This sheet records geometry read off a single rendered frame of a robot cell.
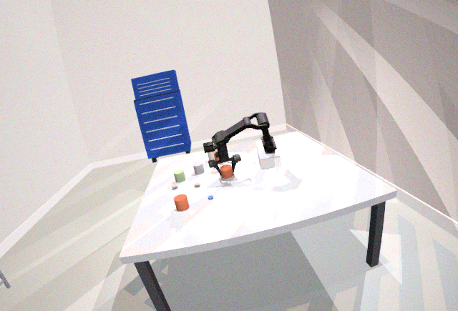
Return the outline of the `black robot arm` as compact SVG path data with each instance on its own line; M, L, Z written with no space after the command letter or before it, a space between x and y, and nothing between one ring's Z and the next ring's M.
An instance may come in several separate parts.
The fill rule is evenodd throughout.
M251 123L250 120L253 117L256 117L258 125ZM212 136L211 142L203 143L204 153L214 152L215 149L217 149L218 151L226 150L226 144L229 142L230 138L247 128L253 128L257 130L261 129L263 132L263 136L260 138L263 143L265 153L275 154L274 152L277 149L277 147L274 138L269 133L268 128L270 128L270 126L265 112L256 112L250 115L249 117L244 117L241 121L234 124L232 127L226 130L220 130L219 132L216 132Z

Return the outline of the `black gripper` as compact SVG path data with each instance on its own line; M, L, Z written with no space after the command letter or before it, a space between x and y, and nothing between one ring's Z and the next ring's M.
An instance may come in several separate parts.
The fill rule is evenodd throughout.
M218 151L218 156L219 156L219 160L218 161L215 161L213 159L213 160L208 161L208 164L209 164L209 168L217 169L217 171L219 172L220 176L221 176L221 173L220 173L220 169L219 169L218 164L223 163L223 162L231 161L232 162L233 173L234 173L236 164L239 161L241 161L241 157L240 157L239 154L234 154L233 157L229 158L228 149L226 149L224 151Z

